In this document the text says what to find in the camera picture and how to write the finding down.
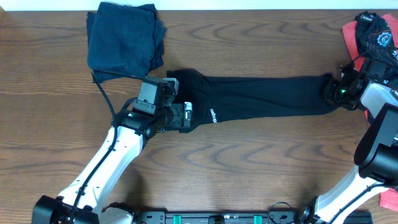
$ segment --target white background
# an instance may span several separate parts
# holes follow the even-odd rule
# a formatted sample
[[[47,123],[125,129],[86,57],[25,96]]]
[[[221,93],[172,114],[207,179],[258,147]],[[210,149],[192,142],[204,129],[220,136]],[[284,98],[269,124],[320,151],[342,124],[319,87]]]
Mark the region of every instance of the white background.
[[[101,0],[0,0],[6,11],[96,10]],[[140,6],[154,3],[158,10],[223,9],[398,9],[398,0],[113,0]]]

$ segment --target wooden table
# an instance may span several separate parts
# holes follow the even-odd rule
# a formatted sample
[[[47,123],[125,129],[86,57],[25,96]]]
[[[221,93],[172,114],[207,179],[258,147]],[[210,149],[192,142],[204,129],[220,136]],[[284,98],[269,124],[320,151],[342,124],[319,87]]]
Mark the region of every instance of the wooden table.
[[[337,74],[349,61],[341,26],[361,11],[161,11],[165,65],[223,77]],[[30,223],[102,145],[108,107],[86,64],[86,12],[10,12],[0,26],[0,222]],[[118,110],[141,83],[104,84]],[[209,124],[151,139],[108,202],[173,210],[302,208],[352,167],[368,125],[360,111]],[[376,223],[398,213],[362,206]]]

